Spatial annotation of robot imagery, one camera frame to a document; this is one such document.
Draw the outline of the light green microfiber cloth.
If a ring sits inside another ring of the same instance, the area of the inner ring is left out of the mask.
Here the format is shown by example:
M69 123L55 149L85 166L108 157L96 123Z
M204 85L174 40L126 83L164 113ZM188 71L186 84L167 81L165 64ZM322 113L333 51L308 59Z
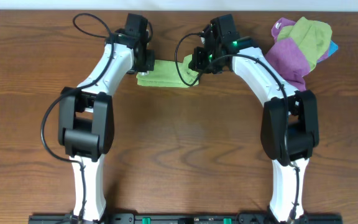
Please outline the light green microfiber cloth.
M191 57L192 55L187 55L182 62L178 62L181 77L189 84L193 83L198 75L198 72L188 68ZM180 79L174 61L156 60L153 71L148 75L137 74L136 78L140 86L188 88Z

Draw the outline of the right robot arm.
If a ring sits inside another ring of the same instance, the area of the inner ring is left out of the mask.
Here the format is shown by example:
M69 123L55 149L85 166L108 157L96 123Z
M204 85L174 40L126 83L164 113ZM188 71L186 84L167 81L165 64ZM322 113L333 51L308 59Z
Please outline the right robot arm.
M230 68L263 106L260 141L273 165L270 222L305 222L303 179L319 143L314 93L300 91L282 78L256 42L240 36L230 14L212 19L198 36L203 44L194 49L189 68L199 75Z

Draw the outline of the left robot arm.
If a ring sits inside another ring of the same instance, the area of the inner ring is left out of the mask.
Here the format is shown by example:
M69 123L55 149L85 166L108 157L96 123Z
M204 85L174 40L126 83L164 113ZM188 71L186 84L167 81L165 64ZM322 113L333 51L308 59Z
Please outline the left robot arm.
M133 28L110 35L90 75L77 87L62 90L58 141L75 178L70 223L100 223L104 218L103 165L114 139L112 98L129 71L153 70L154 53L147 48L151 37L150 29Z

